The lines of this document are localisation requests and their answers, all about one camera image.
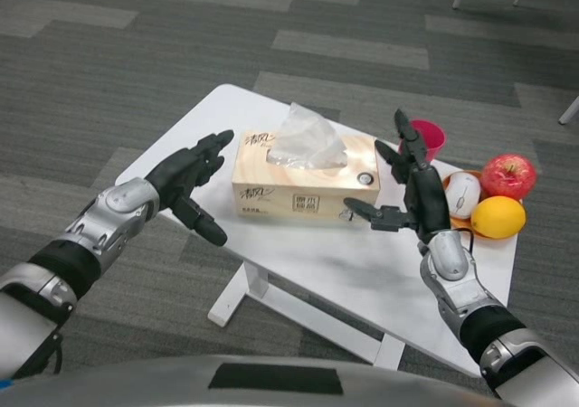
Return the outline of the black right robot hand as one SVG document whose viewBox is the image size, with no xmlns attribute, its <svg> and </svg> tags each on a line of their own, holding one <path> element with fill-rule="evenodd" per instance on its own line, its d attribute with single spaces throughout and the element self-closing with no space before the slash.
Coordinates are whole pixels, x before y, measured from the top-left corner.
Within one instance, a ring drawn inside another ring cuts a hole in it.
<svg viewBox="0 0 579 407">
<path fill-rule="evenodd" d="M 411 229 L 418 239 L 427 244 L 438 232 L 449 230 L 451 220 L 447 199 L 438 171 L 427 159 L 427 147 L 423 136 L 416 130 L 408 116 L 398 109 L 394 124 L 400 138 L 400 151 L 376 140 L 375 150 L 391 167 L 395 182 L 404 185 L 405 212 L 397 206 L 383 205 L 379 208 L 370 203 L 346 198 L 345 206 L 354 214 L 370 223 L 373 230 L 397 232 Z"/>
</svg>

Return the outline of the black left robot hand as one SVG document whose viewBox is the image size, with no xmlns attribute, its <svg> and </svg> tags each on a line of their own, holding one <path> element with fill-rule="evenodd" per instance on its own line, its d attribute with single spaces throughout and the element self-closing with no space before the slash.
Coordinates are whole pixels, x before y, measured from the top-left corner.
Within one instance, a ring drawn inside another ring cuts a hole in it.
<svg viewBox="0 0 579 407">
<path fill-rule="evenodd" d="M 222 247 L 225 231 L 215 219 L 191 198 L 196 187 L 206 185 L 223 166 L 221 151 L 233 140 L 225 130 L 200 139 L 194 147 L 182 148 L 161 161 L 146 176 L 159 195 L 159 209 L 168 209 L 189 230 L 211 244 Z"/>
</svg>

